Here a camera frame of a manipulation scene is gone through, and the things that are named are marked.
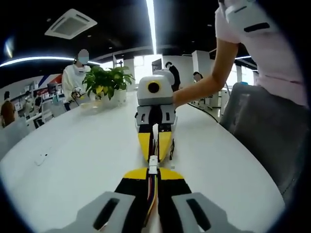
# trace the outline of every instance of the wire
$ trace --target wire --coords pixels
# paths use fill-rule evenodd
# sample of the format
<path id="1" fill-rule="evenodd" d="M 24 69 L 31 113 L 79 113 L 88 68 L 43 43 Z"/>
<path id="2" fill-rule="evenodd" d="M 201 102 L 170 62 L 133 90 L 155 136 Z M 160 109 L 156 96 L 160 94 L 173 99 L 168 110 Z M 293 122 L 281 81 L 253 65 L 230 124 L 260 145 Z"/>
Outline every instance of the wire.
<path id="1" fill-rule="evenodd" d="M 148 194 L 148 199 L 147 199 L 147 203 L 148 203 L 148 212 L 144 221 L 144 226 L 147 225 L 148 219 L 150 217 L 151 211 L 155 205 L 155 201 L 156 201 L 156 191 L 157 191 L 157 177 L 156 175 L 153 175 L 149 178 L 151 180 L 151 185 L 150 185 L 150 189 L 149 189 L 149 194 Z"/>
<path id="2" fill-rule="evenodd" d="M 188 105 L 190 105 L 191 107 L 196 108 L 196 109 L 198 109 L 198 110 L 201 110 L 202 112 L 204 112 L 204 113 L 210 115 L 211 118 L 213 118 L 217 123 L 219 123 L 218 120 L 217 120 L 211 113 L 208 113 L 208 112 L 204 111 L 203 109 L 198 108 L 197 106 L 195 106 L 195 105 L 193 105 L 193 104 L 191 104 L 191 103 L 188 103 Z"/>

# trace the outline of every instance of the desk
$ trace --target desk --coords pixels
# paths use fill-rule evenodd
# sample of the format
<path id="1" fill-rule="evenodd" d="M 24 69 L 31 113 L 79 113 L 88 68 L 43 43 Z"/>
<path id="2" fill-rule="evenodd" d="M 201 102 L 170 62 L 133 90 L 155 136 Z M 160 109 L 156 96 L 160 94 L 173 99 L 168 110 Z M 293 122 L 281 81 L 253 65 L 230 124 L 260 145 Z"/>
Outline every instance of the desk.
<path id="1" fill-rule="evenodd" d="M 42 116 L 42 113 L 36 114 L 36 115 L 32 116 L 31 118 L 29 118 L 28 120 L 26 120 L 26 123 L 29 123 L 29 122 L 31 122 L 33 120 L 36 120 L 36 119 L 38 119 L 41 116 Z"/>
<path id="2" fill-rule="evenodd" d="M 1 160 L 3 184 L 36 232 L 70 224 L 79 209 L 114 191 L 126 172 L 146 167 L 134 123 L 136 106 L 136 92 L 129 92 L 125 106 L 97 115 L 73 109 L 32 132 Z M 284 209 L 269 174 L 204 112 L 184 105 L 176 114 L 175 170 L 192 192 L 224 209 L 229 223 L 265 232 Z M 36 166 L 41 153 L 47 158 Z M 151 228 L 158 233 L 158 225 Z"/>

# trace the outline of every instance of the robotic gripper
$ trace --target robotic gripper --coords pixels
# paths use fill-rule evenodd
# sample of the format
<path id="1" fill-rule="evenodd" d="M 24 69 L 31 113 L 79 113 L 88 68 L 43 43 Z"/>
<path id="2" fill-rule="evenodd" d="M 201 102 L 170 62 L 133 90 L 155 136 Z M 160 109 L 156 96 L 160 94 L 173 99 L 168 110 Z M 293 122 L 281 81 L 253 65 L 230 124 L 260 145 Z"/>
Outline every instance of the robotic gripper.
<path id="1" fill-rule="evenodd" d="M 142 153 L 147 162 L 152 155 L 157 155 L 158 162 L 162 162 L 174 143 L 173 132 L 177 116 L 173 105 L 172 82 L 171 72 L 159 70 L 154 75 L 142 78 L 138 85 L 136 127 Z M 153 126 L 156 124 L 157 144 L 153 134 Z"/>

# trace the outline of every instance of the air conditioner vent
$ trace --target air conditioner vent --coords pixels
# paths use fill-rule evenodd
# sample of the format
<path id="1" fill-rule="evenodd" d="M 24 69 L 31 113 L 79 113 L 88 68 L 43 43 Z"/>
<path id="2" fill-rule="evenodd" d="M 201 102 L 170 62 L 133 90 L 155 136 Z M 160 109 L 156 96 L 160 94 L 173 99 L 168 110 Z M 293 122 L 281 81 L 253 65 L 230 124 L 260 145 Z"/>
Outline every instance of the air conditioner vent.
<path id="1" fill-rule="evenodd" d="M 70 40 L 96 24 L 97 22 L 92 20 L 90 17 L 78 12 L 75 9 L 70 9 L 54 24 L 52 24 L 44 35 Z"/>

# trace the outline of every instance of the office chair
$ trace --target office chair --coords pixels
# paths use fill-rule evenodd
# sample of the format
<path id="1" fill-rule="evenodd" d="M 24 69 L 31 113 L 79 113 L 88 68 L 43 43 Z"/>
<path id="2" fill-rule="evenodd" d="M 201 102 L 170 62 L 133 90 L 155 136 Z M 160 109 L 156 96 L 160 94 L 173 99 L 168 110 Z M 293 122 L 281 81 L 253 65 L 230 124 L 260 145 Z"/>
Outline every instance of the office chair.
<path id="1" fill-rule="evenodd" d="M 42 103 L 42 121 L 43 123 L 47 123 L 49 120 L 53 118 L 53 113 L 51 111 L 52 108 L 52 100 L 46 100 Z"/>
<path id="2" fill-rule="evenodd" d="M 0 160 L 7 154 L 9 151 L 7 137 L 5 136 L 4 129 L 0 129 Z"/>
<path id="3" fill-rule="evenodd" d="M 26 119 L 24 117 L 19 117 L 17 120 L 6 126 L 2 131 L 7 140 L 8 150 L 29 134 Z"/>
<path id="4" fill-rule="evenodd" d="M 257 158 L 288 204 L 303 169 L 308 122 L 309 112 L 294 102 L 237 83 L 220 124 Z"/>

